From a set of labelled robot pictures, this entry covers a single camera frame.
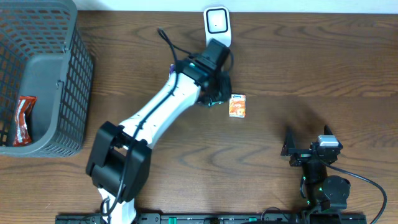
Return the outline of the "orange tissue pack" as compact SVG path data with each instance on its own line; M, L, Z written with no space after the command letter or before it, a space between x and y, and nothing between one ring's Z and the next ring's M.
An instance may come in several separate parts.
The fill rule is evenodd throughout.
M246 95L231 95L231 98L229 99L229 116L235 118L246 117Z

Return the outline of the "orange red snack wrapper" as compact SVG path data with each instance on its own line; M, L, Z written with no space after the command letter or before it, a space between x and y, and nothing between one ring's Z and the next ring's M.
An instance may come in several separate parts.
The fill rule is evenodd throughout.
M27 118L30 116L33 107L37 101L36 96L20 96L16 108L14 121L16 124L16 133L13 140L13 146L25 146L32 142L27 126Z

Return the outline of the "teal snack packet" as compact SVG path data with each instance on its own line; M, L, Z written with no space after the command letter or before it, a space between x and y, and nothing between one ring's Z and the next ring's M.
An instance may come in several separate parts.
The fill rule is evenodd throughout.
M214 105L220 105L220 104L222 104L222 103L223 103L223 101L213 101L213 100L210 100L210 101L208 102L207 106L208 106L208 107L212 107L212 106L214 106Z

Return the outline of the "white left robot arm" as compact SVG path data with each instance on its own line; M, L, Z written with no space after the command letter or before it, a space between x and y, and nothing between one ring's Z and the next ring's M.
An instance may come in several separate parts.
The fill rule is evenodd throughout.
M136 114L118 125L105 122L97 131L86 174L98 188L105 223L132 223L134 199L145 185L152 150L169 126L189 107L228 101L231 82L223 66L231 50L218 40L171 68L162 89Z

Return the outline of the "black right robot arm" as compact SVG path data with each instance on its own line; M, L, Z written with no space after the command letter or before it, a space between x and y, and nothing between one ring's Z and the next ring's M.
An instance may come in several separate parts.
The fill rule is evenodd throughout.
M291 167L301 167L303 176L300 193L308 206L318 212L339 212L347 208L351 184L338 175L328 175L327 166L338 159L343 145L328 126L324 133L311 142L309 148L299 149L295 145L293 132L286 131L281 156L290 157Z

